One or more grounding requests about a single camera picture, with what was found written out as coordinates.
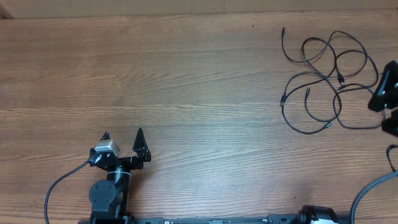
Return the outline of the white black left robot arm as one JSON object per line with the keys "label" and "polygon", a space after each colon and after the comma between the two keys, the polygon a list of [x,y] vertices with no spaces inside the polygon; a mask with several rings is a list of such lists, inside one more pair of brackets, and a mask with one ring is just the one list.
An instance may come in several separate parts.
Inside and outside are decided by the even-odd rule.
{"label": "white black left robot arm", "polygon": [[120,149],[105,132],[98,144],[90,149],[88,163],[106,171],[106,178],[95,182],[90,191],[90,223],[133,223],[134,218],[127,210],[131,171],[144,168],[151,161],[144,132],[137,130],[131,157],[119,157]]}

